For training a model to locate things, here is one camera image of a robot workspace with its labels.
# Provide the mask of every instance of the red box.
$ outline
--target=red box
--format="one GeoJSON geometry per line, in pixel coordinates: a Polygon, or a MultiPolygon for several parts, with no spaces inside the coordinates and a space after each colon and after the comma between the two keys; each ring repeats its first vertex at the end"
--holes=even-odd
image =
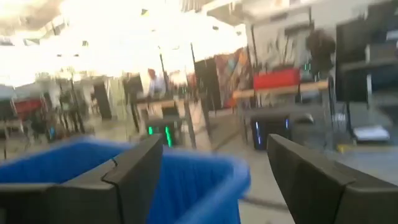
{"type": "Polygon", "coordinates": [[[277,72],[260,73],[254,77],[254,90],[271,89],[300,84],[300,70],[286,69],[277,72]]]}

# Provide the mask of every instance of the blue plastic container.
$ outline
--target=blue plastic container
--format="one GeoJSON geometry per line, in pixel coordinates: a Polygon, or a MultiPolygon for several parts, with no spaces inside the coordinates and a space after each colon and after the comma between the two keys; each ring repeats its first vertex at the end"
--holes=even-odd
{"type": "MultiPolygon", "coordinates": [[[[79,139],[2,164],[0,183],[62,183],[131,147],[79,139]]],[[[250,181],[241,160],[166,149],[147,223],[241,223],[238,199],[250,181]]]]}

